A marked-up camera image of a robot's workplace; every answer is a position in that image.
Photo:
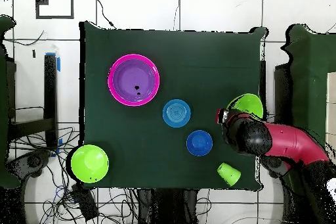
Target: green cup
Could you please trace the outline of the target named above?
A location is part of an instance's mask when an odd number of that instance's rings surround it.
[[[228,104],[226,109],[238,109],[239,111],[254,115],[257,119],[263,118],[264,114],[264,108],[260,98],[250,93],[236,97]]]
[[[81,146],[72,156],[71,169],[80,181],[96,183],[108,172],[108,156],[98,146]]]
[[[237,183],[241,175],[240,171],[224,162],[218,167],[217,172],[230,186]]]

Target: lime green bowl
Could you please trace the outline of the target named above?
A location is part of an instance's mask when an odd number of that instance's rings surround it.
[[[98,146],[81,146],[72,155],[71,169],[80,181],[96,183],[108,172],[108,156]]]
[[[264,114],[264,108],[260,98],[250,93],[236,97],[228,104],[226,109],[238,109],[239,111],[254,115],[258,119],[263,118]]]

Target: bowl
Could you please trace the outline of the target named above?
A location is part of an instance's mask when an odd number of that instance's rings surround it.
[[[146,104],[158,92],[158,69],[145,56],[138,54],[122,56],[110,68],[108,88],[121,104],[127,106]]]
[[[182,127],[189,122],[190,107],[180,99],[173,99],[163,107],[163,120],[171,127]]]
[[[263,118],[264,114],[264,108],[260,98],[251,93],[236,97],[228,104],[226,109],[238,109],[239,111],[255,115],[259,119]]]
[[[71,169],[80,181],[96,183],[108,172],[108,156],[98,146],[81,146],[72,155]]]
[[[213,147],[213,140],[208,132],[196,130],[186,140],[188,151],[194,156],[205,156]]]

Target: purple bowl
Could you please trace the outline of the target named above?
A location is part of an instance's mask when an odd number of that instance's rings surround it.
[[[108,87],[113,97],[124,105],[146,104],[159,89],[158,69],[145,56],[125,55],[110,68]]]

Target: table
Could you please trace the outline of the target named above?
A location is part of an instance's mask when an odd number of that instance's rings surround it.
[[[100,146],[110,160],[107,175],[85,186],[229,189],[217,173],[226,162],[241,171],[233,189],[261,188],[255,157],[239,155],[224,143],[215,114],[238,95],[258,93],[264,28],[235,34],[104,30],[89,22],[79,27],[79,143]],[[117,102],[107,84],[111,65],[131,53],[149,58],[160,74],[157,95],[139,107]],[[182,128],[163,121],[163,107],[171,99],[182,99],[191,108]],[[211,152],[203,157],[186,148],[187,136],[197,129],[213,138]]]

